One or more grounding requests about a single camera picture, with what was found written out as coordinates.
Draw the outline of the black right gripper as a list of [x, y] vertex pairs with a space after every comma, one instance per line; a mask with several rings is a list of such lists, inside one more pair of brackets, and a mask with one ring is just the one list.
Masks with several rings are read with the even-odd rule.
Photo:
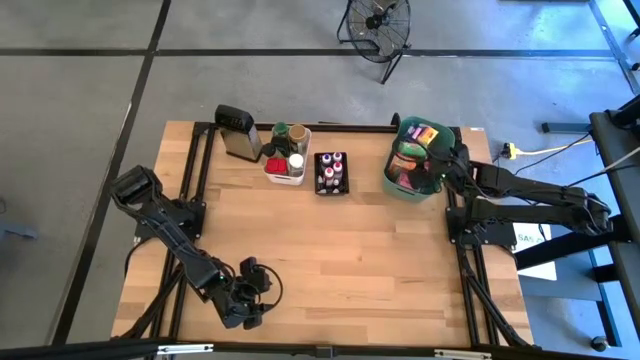
[[431, 143], [426, 151], [430, 160], [445, 164], [442, 176], [433, 173], [424, 176], [422, 193], [440, 193], [443, 185], [455, 193], [467, 193], [471, 186], [468, 147], [462, 142], [456, 142], [451, 149], [447, 143]]

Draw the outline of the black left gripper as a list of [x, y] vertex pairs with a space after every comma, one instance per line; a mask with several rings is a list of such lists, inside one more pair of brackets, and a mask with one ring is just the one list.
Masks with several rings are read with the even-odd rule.
[[270, 290], [272, 282], [266, 268], [255, 257], [240, 263], [240, 275], [232, 281], [223, 306], [222, 324], [231, 329], [242, 326], [251, 330], [260, 326], [263, 315], [275, 305], [263, 303], [261, 295]]

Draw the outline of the small yellow box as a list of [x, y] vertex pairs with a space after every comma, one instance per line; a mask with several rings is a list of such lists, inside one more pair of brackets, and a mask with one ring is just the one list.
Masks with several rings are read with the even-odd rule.
[[419, 130], [420, 133], [416, 137], [416, 141], [424, 147], [428, 147], [439, 134], [438, 130], [424, 124], [419, 127]]

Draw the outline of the teal plastic bin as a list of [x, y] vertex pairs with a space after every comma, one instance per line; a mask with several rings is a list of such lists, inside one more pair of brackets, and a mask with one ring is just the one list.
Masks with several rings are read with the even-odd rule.
[[397, 147], [398, 144], [401, 141], [407, 141], [405, 139], [405, 133], [407, 131], [407, 129], [409, 128], [410, 125], [413, 124], [424, 124], [425, 126], [431, 126], [433, 128], [435, 128], [436, 130], [439, 131], [438, 136], [431, 142], [431, 143], [447, 143], [450, 146], [450, 149], [453, 147], [454, 142], [455, 142], [455, 135], [454, 132], [441, 124], [426, 120], [424, 118], [420, 118], [420, 117], [416, 117], [416, 116], [410, 116], [404, 119], [400, 118], [400, 115], [398, 113], [395, 113], [392, 117], [391, 120], [391, 124], [393, 126], [396, 127], [396, 137], [394, 138], [392, 145], [391, 145], [391, 150], [388, 156], [388, 159], [386, 161], [385, 164], [385, 168], [383, 171], [383, 188], [384, 191], [387, 192], [389, 195], [392, 195], [396, 198], [399, 198], [401, 200], [404, 201], [408, 201], [408, 202], [412, 202], [412, 203], [420, 203], [423, 200], [427, 199], [428, 197], [430, 197], [431, 195], [434, 194], [423, 194], [422, 193], [422, 187], [424, 186], [424, 176], [427, 173], [433, 173], [433, 174], [437, 174], [437, 175], [441, 175], [441, 172], [438, 172], [436, 170], [431, 171], [430, 170], [430, 162], [432, 160], [430, 160], [429, 158], [425, 159], [425, 163], [428, 166], [428, 170], [424, 173], [421, 174], [417, 174], [417, 175], [409, 175], [409, 179], [412, 183], [412, 185], [416, 188], [416, 190], [409, 190], [406, 189], [404, 187], [401, 187], [399, 185], [397, 185], [395, 183], [396, 180], [391, 180], [387, 174], [386, 174], [386, 169], [387, 166], [390, 162], [391, 157], [394, 154], [397, 154]]

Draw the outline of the small black plastic basket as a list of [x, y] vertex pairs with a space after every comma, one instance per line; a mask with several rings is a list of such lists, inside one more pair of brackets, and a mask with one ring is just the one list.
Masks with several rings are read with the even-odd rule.
[[[326, 154], [326, 153], [328, 153], [328, 152], [325, 152], [325, 153], [315, 153], [315, 154], [314, 154], [314, 175], [313, 175], [313, 180], [315, 181], [315, 194], [316, 194], [316, 195], [319, 195], [319, 196], [339, 196], [339, 195], [346, 195], [346, 194], [349, 194], [349, 193], [350, 193], [350, 185], [349, 185], [349, 170], [348, 170], [348, 156], [347, 156], [347, 153], [346, 153], [346, 152], [341, 152], [341, 153], [342, 153], [342, 155], [343, 155], [343, 161], [342, 161], [341, 163], [343, 164], [343, 167], [344, 167], [344, 174], [343, 174], [343, 177], [342, 177], [341, 179], [344, 179], [344, 181], [345, 181], [345, 186], [344, 186], [344, 188], [339, 187], [339, 181], [340, 181], [341, 179], [335, 179], [335, 178], [334, 178], [334, 183], [333, 183], [333, 185], [332, 185], [332, 186], [330, 186], [330, 187], [326, 187], [326, 186], [325, 186], [325, 183], [324, 183], [324, 186], [323, 186], [323, 187], [318, 186], [318, 184], [317, 184], [317, 181], [318, 181], [318, 180], [317, 180], [317, 178], [318, 178], [319, 176], [320, 176], [320, 177], [323, 177], [323, 175], [324, 175], [324, 170], [327, 168], [327, 167], [323, 167], [323, 166], [322, 166], [322, 164], [321, 164], [321, 157], [322, 157], [322, 155], [323, 155], [323, 154]], [[333, 163], [334, 163], [334, 161], [333, 161], [333, 154], [334, 154], [334, 153], [335, 153], [335, 152], [333, 152], [333, 153], [328, 153], [328, 154], [331, 154], [331, 155], [332, 155], [332, 163], [331, 163], [331, 166], [330, 166], [331, 168], [332, 168]], [[336, 187], [337, 187], [337, 188], [339, 188], [339, 191], [340, 191], [340, 192], [339, 192], [339, 193], [337, 193], [337, 194], [334, 194], [334, 193], [332, 193], [332, 192], [333, 192], [333, 189], [334, 189], [334, 188], [336, 188]], [[326, 194], [319, 194], [319, 193], [318, 193], [318, 192], [319, 192], [319, 190], [320, 190], [320, 189], [322, 189], [322, 188], [325, 188], [325, 189], [327, 190], [327, 193], [326, 193]]]

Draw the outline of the white plastic bin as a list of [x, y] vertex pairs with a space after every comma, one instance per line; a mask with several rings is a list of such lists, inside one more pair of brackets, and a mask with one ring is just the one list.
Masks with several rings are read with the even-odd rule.
[[[307, 166], [307, 160], [308, 160], [308, 154], [309, 154], [309, 147], [310, 147], [310, 143], [311, 143], [311, 131], [305, 127], [307, 129], [307, 135], [308, 135], [308, 147], [307, 147], [307, 151], [304, 154], [301, 154], [304, 158], [305, 158], [305, 169], [304, 169], [304, 173], [302, 176], [299, 177], [291, 177], [289, 175], [287, 176], [283, 176], [283, 175], [272, 175], [272, 174], [268, 174], [265, 172], [265, 165], [267, 162], [267, 159], [261, 151], [261, 156], [262, 156], [262, 170], [263, 172], [266, 174], [267, 178], [273, 182], [273, 183], [277, 183], [277, 184], [283, 184], [283, 185], [291, 185], [291, 186], [298, 186], [301, 185], [304, 181], [304, 175], [305, 175], [305, 171], [306, 171], [306, 166]], [[284, 158], [279, 152], [277, 154], [276, 157], [273, 158]]]

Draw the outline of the white printed paper sheet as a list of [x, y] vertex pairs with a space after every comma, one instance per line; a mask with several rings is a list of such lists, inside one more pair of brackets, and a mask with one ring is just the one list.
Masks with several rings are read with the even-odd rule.
[[[551, 239], [551, 227], [548, 224], [514, 223], [513, 228], [516, 238], [516, 245], [513, 247], [514, 254]], [[557, 280], [554, 262], [519, 270], [518, 274], [542, 280]]]

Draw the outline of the dark metal floor bar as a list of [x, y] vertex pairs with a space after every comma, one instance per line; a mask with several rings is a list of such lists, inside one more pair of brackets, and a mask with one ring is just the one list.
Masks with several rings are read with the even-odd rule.
[[587, 123], [545, 122], [541, 124], [541, 129], [544, 133], [586, 134], [591, 131], [592, 127]]

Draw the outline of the black floor fan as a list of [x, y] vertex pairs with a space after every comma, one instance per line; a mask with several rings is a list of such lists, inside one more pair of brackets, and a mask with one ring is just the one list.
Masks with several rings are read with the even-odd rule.
[[347, 0], [336, 30], [340, 44], [350, 44], [369, 62], [386, 65], [382, 85], [411, 49], [410, 34], [409, 0]]

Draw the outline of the black crossbar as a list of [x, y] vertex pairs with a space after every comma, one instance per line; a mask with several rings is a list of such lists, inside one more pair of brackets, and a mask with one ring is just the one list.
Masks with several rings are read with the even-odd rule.
[[306, 355], [317, 359], [333, 359], [338, 356], [434, 357], [435, 349], [459, 349], [491, 353], [493, 360], [626, 360], [621, 358], [548, 351], [532, 346], [507, 347], [481, 344], [468, 348], [453, 348], [445, 346], [302, 345], [239, 342], [175, 342], [169, 338], [115, 338], [109, 341], [99, 342], [0, 349], [0, 360], [132, 360], [148, 356], [157, 356], [157, 347], [162, 344], [186, 343], [213, 344], [214, 350], [207, 353]]

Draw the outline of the black neighbouring workstation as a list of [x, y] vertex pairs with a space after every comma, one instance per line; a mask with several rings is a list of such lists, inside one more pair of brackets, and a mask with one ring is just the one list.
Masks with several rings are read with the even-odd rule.
[[613, 263], [594, 267], [594, 281], [620, 283], [640, 339], [640, 94], [618, 110], [590, 114], [587, 124], [620, 210], [614, 230], [589, 238], [567, 233], [535, 245], [516, 254], [518, 268], [607, 246]]

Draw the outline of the silver metal bracket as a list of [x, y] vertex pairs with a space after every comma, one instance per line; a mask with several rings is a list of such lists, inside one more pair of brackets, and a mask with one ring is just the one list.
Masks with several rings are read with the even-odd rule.
[[157, 356], [207, 353], [214, 350], [211, 343], [162, 344], [157, 347]]
[[449, 360], [493, 360], [491, 353], [459, 349], [435, 349], [434, 357]]

